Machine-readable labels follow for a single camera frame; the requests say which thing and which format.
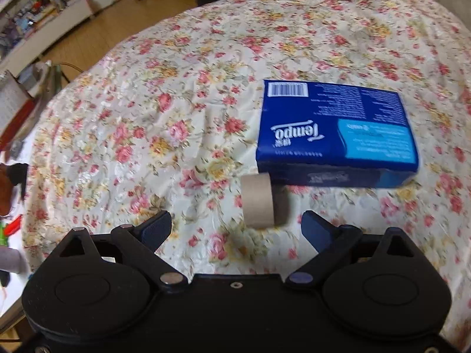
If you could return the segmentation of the blue Tempo tissue box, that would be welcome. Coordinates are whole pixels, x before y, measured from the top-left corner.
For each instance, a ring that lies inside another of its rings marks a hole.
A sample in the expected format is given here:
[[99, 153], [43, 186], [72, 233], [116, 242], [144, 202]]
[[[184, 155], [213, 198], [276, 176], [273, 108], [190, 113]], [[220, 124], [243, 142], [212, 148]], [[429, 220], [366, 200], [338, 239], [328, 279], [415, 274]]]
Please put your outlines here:
[[275, 184], [359, 188], [400, 187], [420, 166], [397, 92], [269, 80], [256, 164]]

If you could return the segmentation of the wooden violin-shaped tissue holder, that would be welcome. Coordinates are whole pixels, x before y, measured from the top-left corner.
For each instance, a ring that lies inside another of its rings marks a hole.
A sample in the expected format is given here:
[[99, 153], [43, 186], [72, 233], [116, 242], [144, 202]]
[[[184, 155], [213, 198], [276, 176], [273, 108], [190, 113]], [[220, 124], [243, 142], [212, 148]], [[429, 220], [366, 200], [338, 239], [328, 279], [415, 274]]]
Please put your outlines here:
[[29, 165], [27, 163], [15, 163], [13, 165], [1, 164], [1, 213], [5, 217], [11, 210], [14, 188], [21, 187], [21, 198], [26, 195], [26, 180]]

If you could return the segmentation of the lilac lidded white tumbler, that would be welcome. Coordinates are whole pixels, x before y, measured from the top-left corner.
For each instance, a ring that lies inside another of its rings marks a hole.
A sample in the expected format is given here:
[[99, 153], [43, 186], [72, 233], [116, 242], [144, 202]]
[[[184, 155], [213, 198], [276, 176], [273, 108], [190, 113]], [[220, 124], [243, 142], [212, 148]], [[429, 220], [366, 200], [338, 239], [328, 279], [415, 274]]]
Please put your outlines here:
[[24, 259], [17, 249], [0, 246], [0, 270], [20, 274], [24, 271]]

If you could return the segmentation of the desk calendar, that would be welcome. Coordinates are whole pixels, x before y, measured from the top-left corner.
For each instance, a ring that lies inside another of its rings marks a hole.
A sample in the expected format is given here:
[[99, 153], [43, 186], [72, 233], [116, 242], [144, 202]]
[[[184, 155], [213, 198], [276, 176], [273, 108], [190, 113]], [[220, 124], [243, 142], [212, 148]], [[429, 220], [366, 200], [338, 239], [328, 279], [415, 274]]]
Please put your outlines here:
[[6, 70], [1, 73], [0, 147], [3, 151], [34, 110], [34, 98]]

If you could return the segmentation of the floral quilted bedspread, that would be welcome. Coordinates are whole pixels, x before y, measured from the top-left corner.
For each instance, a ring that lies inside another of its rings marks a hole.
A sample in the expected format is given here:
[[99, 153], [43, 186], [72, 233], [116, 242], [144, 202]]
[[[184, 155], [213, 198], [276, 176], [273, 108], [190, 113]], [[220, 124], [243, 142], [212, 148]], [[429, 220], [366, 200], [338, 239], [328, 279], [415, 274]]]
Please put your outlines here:
[[[289, 186], [281, 226], [243, 222], [267, 79], [397, 92], [420, 171], [399, 189]], [[161, 210], [157, 253], [196, 273], [287, 275], [315, 251], [314, 210], [380, 234], [397, 226], [448, 284], [444, 337], [470, 347], [470, 31], [433, 0], [220, 0], [110, 50], [51, 100], [29, 163], [23, 248], [32, 270], [72, 228], [106, 234]]]

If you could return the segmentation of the beige tape roll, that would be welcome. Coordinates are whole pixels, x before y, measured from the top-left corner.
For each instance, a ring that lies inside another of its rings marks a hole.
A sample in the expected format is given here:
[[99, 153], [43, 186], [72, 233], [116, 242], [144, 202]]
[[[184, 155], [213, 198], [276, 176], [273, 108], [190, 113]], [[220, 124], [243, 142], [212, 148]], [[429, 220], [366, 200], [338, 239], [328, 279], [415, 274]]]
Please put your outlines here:
[[270, 229], [287, 223], [290, 204], [283, 186], [273, 185], [267, 173], [240, 178], [243, 220], [248, 228]]

